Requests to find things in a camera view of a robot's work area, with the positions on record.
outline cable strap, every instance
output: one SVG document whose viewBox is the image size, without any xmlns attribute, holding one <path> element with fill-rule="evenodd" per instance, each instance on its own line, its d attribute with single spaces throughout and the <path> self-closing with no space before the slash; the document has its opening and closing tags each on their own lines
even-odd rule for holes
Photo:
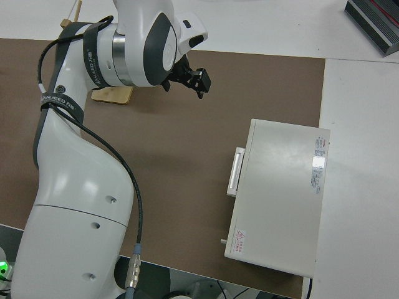
<svg viewBox="0 0 399 299">
<path fill-rule="evenodd" d="M 73 118 L 79 123 L 83 123 L 85 113 L 83 109 L 70 97 L 63 93 L 45 92 L 42 93 L 41 97 L 41 109 L 48 108 L 49 103 L 53 103 L 55 106 L 66 110 Z"/>
<path fill-rule="evenodd" d="M 100 88 L 109 87 L 108 83 L 102 77 L 99 59 L 97 55 L 97 37 L 99 26 L 103 23 L 95 23 L 89 26 L 83 34 L 83 58 L 87 73 Z"/>
</svg>

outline warning triangle symbol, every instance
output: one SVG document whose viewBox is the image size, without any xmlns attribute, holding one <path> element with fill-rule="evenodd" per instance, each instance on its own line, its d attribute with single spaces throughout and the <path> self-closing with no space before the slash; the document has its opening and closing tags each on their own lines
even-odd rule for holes
<svg viewBox="0 0 399 299">
<path fill-rule="evenodd" d="M 245 235 L 240 230 L 237 230 L 237 240 L 242 239 L 243 237 L 245 237 Z"/>
</svg>

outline black cable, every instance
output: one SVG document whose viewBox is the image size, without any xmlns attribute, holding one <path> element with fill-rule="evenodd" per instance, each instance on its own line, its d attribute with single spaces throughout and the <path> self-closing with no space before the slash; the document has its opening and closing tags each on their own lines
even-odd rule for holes
<svg viewBox="0 0 399 299">
<path fill-rule="evenodd" d="M 219 288 L 221 289 L 221 291 L 222 291 L 222 293 L 223 293 L 224 299 L 227 299 L 227 296 L 226 296 L 226 294 L 224 293 L 224 290 L 223 290 L 222 286 L 220 285 L 219 280 L 217 280 L 216 282 L 218 283 Z"/>
<path fill-rule="evenodd" d="M 310 279 L 309 280 L 309 288 L 307 290 L 306 299 L 310 299 L 310 293 L 312 293 L 312 285 L 313 285 L 313 279 Z"/>
<path fill-rule="evenodd" d="M 10 282 L 11 279 L 7 279 L 6 277 L 0 275 L 0 280 L 4 281 L 4 282 Z"/>
<path fill-rule="evenodd" d="M 242 292 L 239 292 L 236 296 L 233 297 L 233 299 L 236 299 L 238 296 L 240 296 L 242 293 L 245 293 L 246 291 L 248 291 L 249 288 L 246 288 L 245 290 L 243 290 Z"/>
<path fill-rule="evenodd" d="M 103 23 L 103 24 L 99 25 L 99 31 L 106 28 L 109 24 L 111 24 L 112 21 L 113 21 L 113 16 L 108 16 L 108 17 L 105 17 L 105 18 L 99 20 L 98 23 Z M 42 64 L 43 64 L 43 60 L 44 60 L 44 57 L 46 56 L 47 52 L 51 48 L 53 48 L 53 46 L 55 46 L 56 44 L 60 44 L 63 42 L 72 42 L 73 40 L 79 40 L 82 38 L 83 38 L 83 33 L 77 34 L 76 36 L 68 36 L 68 37 L 64 37 L 61 39 L 56 39 L 56 40 L 53 40 L 50 44 L 48 44 L 46 48 L 44 48 L 44 50 L 42 51 L 42 54 L 40 56 L 40 59 L 39 59 L 39 64 L 37 66 L 37 82 L 39 84 L 42 83 Z"/>
<path fill-rule="evenodd" d="M 101 144 L 103 144 L 106 148 L 108 148 L 111 153 L 120 161 L 122 166 L 126 169 L 127 173 L 130 176 L 130 179 L 132 180 L 133 186 L 135 188 L 136 192 L 136 197 L 137 197 L 137 203 L 138 203 L 138 231 L 137 231 L 137 241 L 136 243 L 140 244 L 142 241 L 142 230 L 143 230 L 143 204 L 142 204 L 142 197 L 140 194 L 140 189 L 138 187 L 136 178 L 130 169 L 129 165 L 126 163 L 124 158 L 117 152 L 116 149 L 114 149 L 109 143 L 107 143 L 104 139 L 99 137 L 99 135 L 95 134 L 93 131 L 90 129 L 86 128 L 84 125 L 80 124 L 78 121 L 76 121 L 74 118 L 68 116 L 61 110 L 59 110 L 56 106 L 53 104 L 49 104 L 49 107 L 52 108 L 59 116 L 62 116 L 69 122 L 73 123 L 75 126 L 78 126 L 80 129 L 84 130 L 87 134 L 98 140 Z"/>
</svg>

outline silver ring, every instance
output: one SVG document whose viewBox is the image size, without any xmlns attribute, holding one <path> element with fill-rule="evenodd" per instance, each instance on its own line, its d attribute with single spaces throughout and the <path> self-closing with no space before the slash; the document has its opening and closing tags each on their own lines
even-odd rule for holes
<svg viewBox="0 0 399 299">
<path fill-rule="evenodd" d="M 116 31 L 112 41 L 112 58 L 119 80 L 126 86 L 134 85 L 129 76 L 125 60 L 125 36 L 121 36 Z"/>
</svg>

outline label sticker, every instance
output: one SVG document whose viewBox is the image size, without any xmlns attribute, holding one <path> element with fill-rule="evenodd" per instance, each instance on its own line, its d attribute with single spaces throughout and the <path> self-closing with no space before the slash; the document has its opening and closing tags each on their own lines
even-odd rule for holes
<svg viewBox="0 0 399 299">
<path fill-rule="evenodd" d="M 243 254 L 246 234 L 245 230 L 238 229 L 236 231 L 233 248 L 234 254 Z"/>
<path fill-rule="evenodd" d="M 323 185 L 323 172 L 325 168 L 325 150 L 328 141 L 323 137 L 318 137 L 314 145 L 314 155 L 312 161 L 312 177 L 310 185 L 316 194 L 321 192 Z"/>
</svg>

